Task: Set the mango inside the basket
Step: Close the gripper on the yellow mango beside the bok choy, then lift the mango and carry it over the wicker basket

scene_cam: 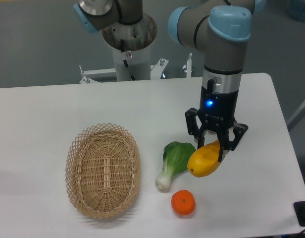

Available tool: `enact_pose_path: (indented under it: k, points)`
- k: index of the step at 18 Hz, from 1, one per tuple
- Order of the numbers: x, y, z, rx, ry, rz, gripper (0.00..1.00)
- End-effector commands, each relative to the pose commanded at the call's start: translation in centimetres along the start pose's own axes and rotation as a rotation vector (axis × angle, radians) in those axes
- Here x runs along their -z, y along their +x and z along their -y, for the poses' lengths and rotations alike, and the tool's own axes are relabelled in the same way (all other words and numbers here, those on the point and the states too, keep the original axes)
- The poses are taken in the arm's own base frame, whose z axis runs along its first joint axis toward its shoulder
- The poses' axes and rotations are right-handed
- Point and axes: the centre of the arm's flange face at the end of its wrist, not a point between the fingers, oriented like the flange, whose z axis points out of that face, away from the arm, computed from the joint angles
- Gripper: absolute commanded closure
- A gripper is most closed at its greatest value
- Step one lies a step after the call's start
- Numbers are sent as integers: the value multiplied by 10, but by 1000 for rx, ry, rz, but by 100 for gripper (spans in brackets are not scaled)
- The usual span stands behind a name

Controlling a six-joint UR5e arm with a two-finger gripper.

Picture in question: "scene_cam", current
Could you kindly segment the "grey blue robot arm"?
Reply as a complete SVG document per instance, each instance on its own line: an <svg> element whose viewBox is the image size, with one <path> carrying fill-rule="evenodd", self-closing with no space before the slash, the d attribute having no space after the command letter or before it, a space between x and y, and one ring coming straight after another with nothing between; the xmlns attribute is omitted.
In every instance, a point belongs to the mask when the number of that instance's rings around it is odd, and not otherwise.
<svg viewBox="0 0 305 238"><path fill-rule="evenodd" d="M200 107L186 111L188 133L198 147L206 132L217 134L218 161L235 150L248 127L234 113L251 35L252 16L263 0L207 0L198 7L175 9L168 20L170 38L204 53ZM80 0L73 9L84 28L102 32L115 53L119 81L151 78L148 47L156 38L155 21L140 0Z"/></svg>

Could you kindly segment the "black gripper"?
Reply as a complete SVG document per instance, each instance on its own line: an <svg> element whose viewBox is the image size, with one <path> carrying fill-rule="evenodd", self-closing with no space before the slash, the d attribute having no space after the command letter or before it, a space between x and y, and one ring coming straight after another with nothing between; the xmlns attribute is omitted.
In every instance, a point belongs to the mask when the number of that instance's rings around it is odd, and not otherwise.
<svg viewBox="0 0 305 238"><path fill-rule="evenodd" d="M218 162L222 162L229 151L234 151L249 129L246 124L234 123L235 108L239 91L233 93L207 93L202 86L200 108L190 108L185 112L187 130L197 143L197 148L204 146L206 130L216 132L219 141ZM232 127L234 139L229 138Z"/></svg>

